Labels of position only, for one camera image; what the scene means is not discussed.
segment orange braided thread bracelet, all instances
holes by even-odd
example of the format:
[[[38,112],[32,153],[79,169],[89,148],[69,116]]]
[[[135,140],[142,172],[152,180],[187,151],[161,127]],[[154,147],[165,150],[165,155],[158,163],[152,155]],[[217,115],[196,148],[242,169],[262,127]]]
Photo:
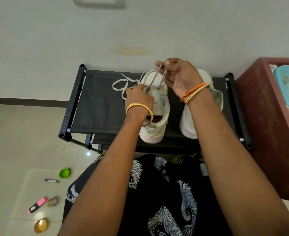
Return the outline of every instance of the orange braided thread bracelet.
[[[207,84],[207,83],[199,84],[199,85],[197,85],[196,87],[194,87],[193,89],[187,91],[186,94],[184,94],[183,97],[181,98],[181,102],[184,102],[184,98],[186,98],[187,96],[191,95],[192,92],[194,92],[196,89],[202,87],[202,86],[205,85],[205,84]]]

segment wall stain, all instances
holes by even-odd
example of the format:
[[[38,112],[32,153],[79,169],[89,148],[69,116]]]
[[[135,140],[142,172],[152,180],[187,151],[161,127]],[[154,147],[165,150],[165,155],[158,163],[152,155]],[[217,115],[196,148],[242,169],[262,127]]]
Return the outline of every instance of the wall stain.
[[[120,46],[113,49],[116,54],[125,56],[143,56],[143,55],[154,55],[154,53],[146,52],[143,47],[140,46]]]

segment gold bangle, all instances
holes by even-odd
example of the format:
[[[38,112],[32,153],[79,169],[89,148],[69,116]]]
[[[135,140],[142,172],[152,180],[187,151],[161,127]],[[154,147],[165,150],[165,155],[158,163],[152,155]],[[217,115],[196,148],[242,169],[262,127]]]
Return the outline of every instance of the gold bangle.
[[[152,111],[151,111],[146,105],[143,105],[143,104],[141,104],[141,103],[131,103],[130,105],[128,105],[128,107],[127,107],[127,109],[126,109],[126,116],[127,116],[128,110],[129,110],[131,107],[137,106],[137,105],[138,105],[138,106],[142,106],[142,107],[146,108],[146,109],[149,111],[149,113],[150,113],[150,115],[151,115],[150,122],[147,123],[146,125],[141,126],[141,127],[148,126],[148,125],[152,122],[152,120],[153,120],[153,113],[152,113]]]
[[[210,84],[206,84],[201,86],[200,88],[198,88],[196,91],[194,91],[186,100],[185,103],[188,104],[188,102],[199,92],[201,91],[203,88],[208,87]]]

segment forearm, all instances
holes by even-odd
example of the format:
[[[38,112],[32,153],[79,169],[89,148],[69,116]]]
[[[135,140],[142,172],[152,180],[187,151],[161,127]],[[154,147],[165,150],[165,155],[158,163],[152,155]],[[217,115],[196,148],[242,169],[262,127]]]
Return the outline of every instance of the forearm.
[[[116,235],[144,119],[128,116],[64,221],[59,235]]]
[[[209,90],[200,91],[189,108],[214,192],[233,233],[288,230],[285,205],[236,138]]]

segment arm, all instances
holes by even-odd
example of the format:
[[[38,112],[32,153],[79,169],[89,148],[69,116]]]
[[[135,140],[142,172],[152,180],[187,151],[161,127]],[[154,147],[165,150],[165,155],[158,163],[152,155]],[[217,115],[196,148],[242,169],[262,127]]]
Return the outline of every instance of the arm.
[[[127,89],[125,106],[142,103],[153,108],[153,97],[140,84]],[[116,235],[123,216],[131,166],[139,131],[148,111],[131,107],[124,124],[79,197],[58,235]]]
[[[179,97],[203,82],[187,61],[168,59],[165,64],[165,82]],[[287,208],[234,135],[210,91],[204,88],[188,105],[213,190],[233,234],[289,235]]]

